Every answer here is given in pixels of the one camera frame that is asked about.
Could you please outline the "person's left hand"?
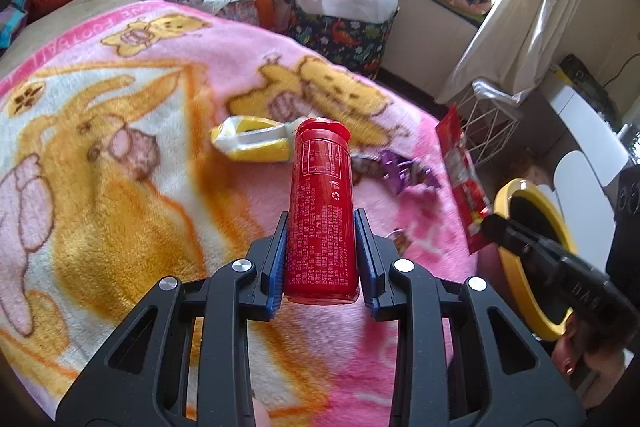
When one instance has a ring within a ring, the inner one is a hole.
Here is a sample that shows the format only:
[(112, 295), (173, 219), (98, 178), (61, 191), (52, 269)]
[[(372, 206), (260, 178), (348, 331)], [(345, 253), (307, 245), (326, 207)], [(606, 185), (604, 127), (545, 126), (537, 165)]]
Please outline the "person's left hand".
[(253, 399), (254, 418), (256, 427), (270, 427), (271, 421), (268, 411), (257, 399)]

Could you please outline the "person's right hand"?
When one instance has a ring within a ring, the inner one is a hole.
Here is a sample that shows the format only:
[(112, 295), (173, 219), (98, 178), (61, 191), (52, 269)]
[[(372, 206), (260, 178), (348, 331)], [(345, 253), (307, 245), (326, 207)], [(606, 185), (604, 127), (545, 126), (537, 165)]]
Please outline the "person's right hand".
[(586, 410), (605, 400), (626, 369), (623, 343), (602, 343), (591, 326), (575, 312), (567, 317), (564, 333), (551, 352), (551, 360), (568, 383), (579, 363), (588, 369), (587, 384), (579, 384), (577, 392)]

